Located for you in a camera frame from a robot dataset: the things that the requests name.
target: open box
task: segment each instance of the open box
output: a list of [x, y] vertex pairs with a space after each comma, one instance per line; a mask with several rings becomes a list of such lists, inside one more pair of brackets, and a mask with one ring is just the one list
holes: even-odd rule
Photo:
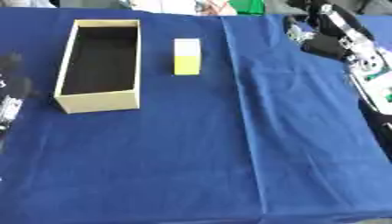
[[140, 107], [139, 20], [75, 20], [54, 98], [68, 113]]

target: table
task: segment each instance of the table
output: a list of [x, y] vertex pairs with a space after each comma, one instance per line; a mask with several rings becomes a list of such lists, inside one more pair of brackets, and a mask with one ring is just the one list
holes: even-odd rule
[[[142, 19], [142, 108], [65, 115], [50, 94], [75, 18]], [[381, 41], [391, 18], [367, 17]], [[0, 9], [0, 53], [40, 97], [0, 157], [2, 223], [336, 223], [392, 214], [391, 165], [342, 66], [301, 53], [279, 16]], [[173, 77], [172, 40], [202, 71]]]

